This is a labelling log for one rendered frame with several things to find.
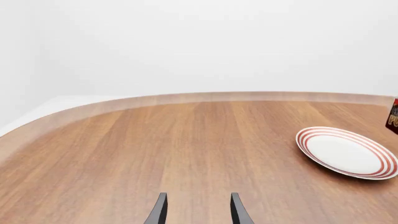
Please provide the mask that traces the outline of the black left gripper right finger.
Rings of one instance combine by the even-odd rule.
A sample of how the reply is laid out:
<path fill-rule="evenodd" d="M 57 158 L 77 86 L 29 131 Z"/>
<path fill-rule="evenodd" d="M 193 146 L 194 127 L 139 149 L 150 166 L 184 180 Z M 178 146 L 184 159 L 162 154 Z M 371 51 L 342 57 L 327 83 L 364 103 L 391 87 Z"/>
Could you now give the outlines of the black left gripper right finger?
<path fill-rule="evenodd" d="M 230 211 L 233 224 L 254 224 L 236 192 L 231 193 Z"/>

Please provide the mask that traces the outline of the white plate with red rings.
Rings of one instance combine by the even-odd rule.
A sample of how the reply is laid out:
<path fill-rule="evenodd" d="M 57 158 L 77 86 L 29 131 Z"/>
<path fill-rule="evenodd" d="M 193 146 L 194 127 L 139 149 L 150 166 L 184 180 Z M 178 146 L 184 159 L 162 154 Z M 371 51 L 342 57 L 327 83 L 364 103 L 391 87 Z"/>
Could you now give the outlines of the white plate with red rings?
<path fill-rule="evenodd" d="M 313 126 L 300 130 L 295 141 L 311 160 L 337 173 L 367 180 L 398 176 L 398 158 L 383 145 L 360 134 Z"/>

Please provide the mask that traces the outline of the dark red pudding box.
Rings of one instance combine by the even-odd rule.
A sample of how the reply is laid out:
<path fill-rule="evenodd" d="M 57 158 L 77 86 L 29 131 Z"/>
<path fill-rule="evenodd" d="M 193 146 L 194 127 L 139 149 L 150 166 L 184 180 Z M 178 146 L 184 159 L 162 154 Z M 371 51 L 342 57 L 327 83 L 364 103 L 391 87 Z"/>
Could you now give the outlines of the dark red pudding box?
<path fill-rule="evenodd" d="M 398 135 L 398 97 L 394 98 L 385 127 Z"/>

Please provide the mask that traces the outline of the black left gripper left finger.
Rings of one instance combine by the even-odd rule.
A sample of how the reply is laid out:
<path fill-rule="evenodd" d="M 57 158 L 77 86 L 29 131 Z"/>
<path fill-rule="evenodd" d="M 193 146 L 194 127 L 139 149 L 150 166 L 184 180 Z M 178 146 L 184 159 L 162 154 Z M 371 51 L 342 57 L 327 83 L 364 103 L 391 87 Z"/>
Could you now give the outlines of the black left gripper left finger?
<path fill-rule="evenodd" d="M 167 194 L 162 192 L 144 224 L 165 224 L 167 219 Z"/>

